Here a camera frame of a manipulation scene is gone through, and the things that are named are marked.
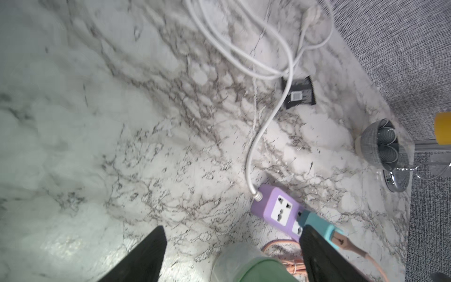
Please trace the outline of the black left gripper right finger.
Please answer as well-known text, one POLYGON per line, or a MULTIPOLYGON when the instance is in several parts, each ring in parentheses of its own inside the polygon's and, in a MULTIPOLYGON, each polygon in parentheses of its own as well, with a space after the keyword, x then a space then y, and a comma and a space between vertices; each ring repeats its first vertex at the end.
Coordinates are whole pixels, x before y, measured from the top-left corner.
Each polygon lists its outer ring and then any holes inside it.
POLYGON ((305 226, 299 239, 309 282, 367 282, 314 228, 305 226))

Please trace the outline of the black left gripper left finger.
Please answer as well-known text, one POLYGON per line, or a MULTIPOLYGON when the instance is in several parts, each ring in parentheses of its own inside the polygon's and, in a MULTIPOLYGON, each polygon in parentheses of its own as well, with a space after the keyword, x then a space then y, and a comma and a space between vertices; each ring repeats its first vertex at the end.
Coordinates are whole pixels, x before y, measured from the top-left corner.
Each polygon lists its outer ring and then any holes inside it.
POLYGON ((156 282, 164 261, 167 238, 163 226, 157 226, 100 282, 156 282))

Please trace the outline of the teal USB wall charger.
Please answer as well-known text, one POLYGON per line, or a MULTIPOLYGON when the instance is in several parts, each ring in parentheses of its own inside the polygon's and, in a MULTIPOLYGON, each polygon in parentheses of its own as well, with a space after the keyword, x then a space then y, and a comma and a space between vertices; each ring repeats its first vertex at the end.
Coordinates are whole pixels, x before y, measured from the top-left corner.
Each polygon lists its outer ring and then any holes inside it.
POLYGON ((299 212, 297 216, 297 222, 301 228, 305 226, 311 226, 314 228, 333 248, 339 249, 339 246, 332 242, 332 236, 335 232, 344 234, 343 231, 337 228, 332 223, 329 223, 316 213, 304 210, 299 212))

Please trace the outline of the purple power strip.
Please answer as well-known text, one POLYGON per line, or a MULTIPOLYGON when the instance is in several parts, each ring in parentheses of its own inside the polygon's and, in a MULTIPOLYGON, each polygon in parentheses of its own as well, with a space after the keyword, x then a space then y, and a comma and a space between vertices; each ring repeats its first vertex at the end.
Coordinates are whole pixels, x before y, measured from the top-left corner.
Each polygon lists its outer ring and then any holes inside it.
POLYGON ((259 202, 252 202, 251 213, 293 240, 299 241, 303 228, 298 220, 305 208, 279 187, 263 184, 258 191, 263 198, 259 202))

